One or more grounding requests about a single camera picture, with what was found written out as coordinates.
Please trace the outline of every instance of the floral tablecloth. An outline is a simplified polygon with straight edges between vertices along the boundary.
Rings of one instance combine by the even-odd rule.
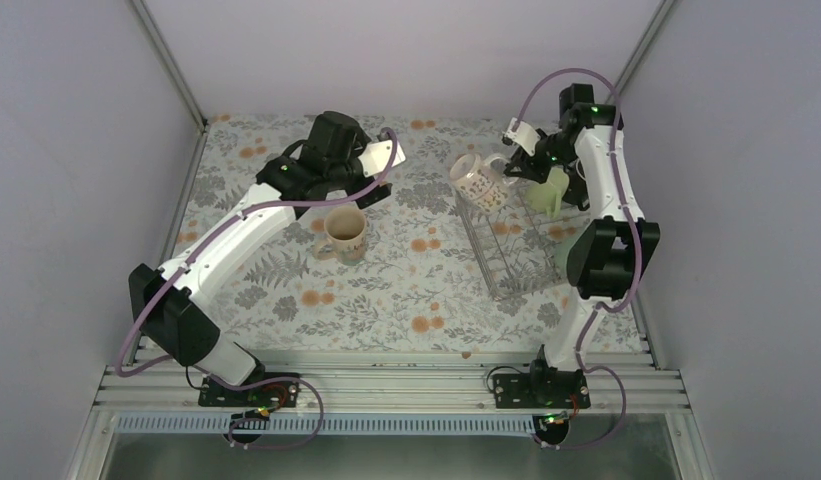
[[[364,262],[313,258],[329,209],[311,209],[242,264],[207,313],[252,349],[536,352],[554,334],[568,287],[493,301],[447,183],[463,153],[510,153],[500,142],[507,119],[356,118],[371,137],[393,128],[407,154],[390,174],[392,196],[364,211]],[[177,252],[233,207],[267,159],[306,138],[312,120],[213,119]],[[608,316],[589,350],[641,351],[631,312]]]

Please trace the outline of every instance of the wire dish rack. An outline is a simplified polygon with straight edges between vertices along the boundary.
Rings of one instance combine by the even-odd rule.
[[[456,191],[457,212],[490,294],[506,300],[566,283],[555,252],[589,224],[588,212],[564,204],[558,218],[532,209],[525,192],[533,182],[520,180],[501,210],[486,215]]]

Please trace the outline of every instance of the beige mug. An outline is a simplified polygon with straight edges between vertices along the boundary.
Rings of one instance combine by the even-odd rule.
[[[331,210],[325,217],[327,238],[313,247],[313,256],[319,260],[336,258],[343,265],[357,265],[366,253],[366,217],[352,205]]]
[[[477,153],[462,155],[451,167],[448,179],[454,188],[469,202],[484,211],[495,213],[510,198],[510,185],[518,178],[505,178],[492,169],[496,160],[508,161],[500,153],[481,159]]]

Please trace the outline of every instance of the metal frame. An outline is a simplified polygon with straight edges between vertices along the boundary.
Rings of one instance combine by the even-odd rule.
[[[634,296],[634,301],[631,302],[631,311],[634,314],[634,323],[637,325],[637,330],[640,332],[640,341],[643,344],[643,351],[651,355],[654,368],[660,370],[664,367],[669,367],[666,356],[662,348],[660,340],[657,340],[655,330],[650,328],[650,319],[646,313],[646,308],[643,306],[643,299],[638,292]]]
[[[139,363],[159,355],[159,350],[148,348],[144,342],[141,347],[137,352]],[[267,368],[299,372],[319,390],[329,408],[327,419],[333,422],[324,432],[327,435],[474,432],[518,436],[530,415],[560,410],[496,410],[493,394],[484,385],[486,374],[501,364],[524,366],[530,360],[524,354],[488,353],[463,358],[457,352],[254,353]],[[683,479],[712,478],[679,372],[655,370],[648,354],[593,354],[588,360],[611,366],[619,373],[629,390],[629,413],[666,416]],[[199,407],[198,392],[189,388],[184,376],[183,367],[173,362],[131,378],[120,378],[112,367],[107,368],[69,478],[100,478],[105,473],[113,433],[218,434],[227,424],[226,415],[242,411]],[[201,380],[198,372],[190,372],[190,376],[193,383]],[[618,413],[621,405],[616,382],[603,374],[590,375],[588,382],[593,407],[581,414]],[[273,417],[279,419],[275,425],[282,428],[255,426],[250,430],[300,434],[315,422],[317,412],[314,397],[303,390],[295,409]]]
[[[174,255],[174,247],[177,244],[177,234],[183,217],[186,215],[186,207],[189,204],[189,197],[192,196],[192,187],[195,185],[195,177],[198,175],[198,166],[201,164],[201,157],[204,154],[204,147],[207,145],[207,132],[203,132],[192,152],[192,159],[189,161],[189,169],[186,171],[186,178],[180,188],[180,195],[177,198],[177,205],[174,209],[171,225],[166,233],[166,243],[160,255],[160,262],[163,263]]]
[[[148,9],[148,6],[145,5],[145,0],[128,0],[127,3],[132,7],[133,13],[145,31],[148,43],[154,48],[157,58],[160,59],[160,63],[162,63],[163,68],[171,79],[181,101],[183,101],[183,105],[189,110],[189,114],[195,121],[195,125],[203,132],[206,125],[206,117],[201,113],[201,108],[198,106],[195,96],[192,95],[192,91],[189,90],[189,85],[187,85],[186,80],[183,78],[183,74],[180,72],[180,68],[178,68],[177,62],[175,62],[168,45],[166,45],[163,35],[160,33],[160,29],[157,28],[157,23],[154,21],[151,11]]]
[[[89,414],[66,478],[69,480],[101,478],[110,454],[117,424],[117,412],[93,410]]]
[[[662,0],[660,2],[660,5],[658,5],[655,9],[654,15],[652,15],[648,26],[646,26],[645,32],[643,32],[643,36],[640,38],[640,41],[637,42],[637,46],[634,48],[633,53],[631,53],[631,56],[628,58],[628,62],[625,64],[625,68],[622,69],[622,73],[619,75],[619,78],[617,78],[616,82],[614,83],[619,93],[625,91],[625,87],[628,85],[628,83],[631,81],[631,78],[633,78],[634,74],[640,68],[640,65],[642,64],[643,60],[645,60],[646,54],[651,49],[651,46],[654,44],[658,35],[660,35],[661,31],[663,30],[663,26],[666,25],[666,22],[669,20],[670,15],[674,11],[675,7],[678,5],[678,1],[679,0]],[[613,97],[608,94],[604,103],[612,104],[615,102],[613,100]]]
[[[159,355],[159,350],[140,349],[141,363]],[[327,353],[252,352],[270,371],[295,371],[319,389],[332,413],[384,414],[478,414],[514,413],[497,411],[495,399],[484,385],[486,372],[495,365],[524,365],[524,354],[475,354],[463,359],[459,353]],[[688,413],[690,406],[677,371],[654,369],[648,354],[593,354],[589,364],[611,366],[630,393],[630,413]],[[195,382],[199,373],[190,373]],[[142,375],[120,378],[112,368],[104,373],[95,411],[206,411],[239,412],[241,408],[204,408],[197,404],[198,392],[186,384],[183,367],[165,362]],[[614,413],[621,408],[616,382],[606,374],[588,377],[593,408],[584,414]],[[296,413],[318,412],[315,398],[302,390]],[[554,413],[555,410],[520,411],[523,414]]]
[[[666,425],[681,478],[712,480],[713,472],[693,415],[666,414]]]

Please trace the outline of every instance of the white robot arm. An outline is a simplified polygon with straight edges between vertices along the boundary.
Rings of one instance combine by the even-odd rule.
[[[298,159],[291,158],[301,147]],[[365,208],[390,194],[375,183],[387,167],[406,159],[395,139],[369,142],[359,124],[345,115],[319,115],[306,141],[270,160],[236,206],[183,253],[152,270],[138,266],[130,275],[134,317],[140,330],[184,366],[194,366],[229,385],[263,379],[262,365],[221,333],[203,312],[227,278],[269,238],[296,221],[327,193],[344,189]],[[171,283],[165,295],[153,299]]]
[[[635,277],[635,244],[642,253],[641,275],[660,237],[659,226],[645,220],[631,189],[621,118],[614,134],[616,107],[596,104],[591,85],[572,84],[560,93],[560,114],[558,133],[546,135],[514,118],[503,138],[506,144],[520,147],[505,168],[506,175],[543,183],[552,167],[563,167],[570,179],[563,200],[589,210],[592,219],[571,249],[561,252],[566,255],[566,277],[571,285],[567,306],[531,364],[530,384],[520,387],[526,394],[523,399],[528,400],[527,404],[520,402],[523,408],[565,405],[575,400],[582,408],[589,406],[579,357],[585,356],[607,314],[597,306],[612,305],[628,293]],[[615,150],[615,169],[611,148]],[[636,225],[636,239],[627,215]]]

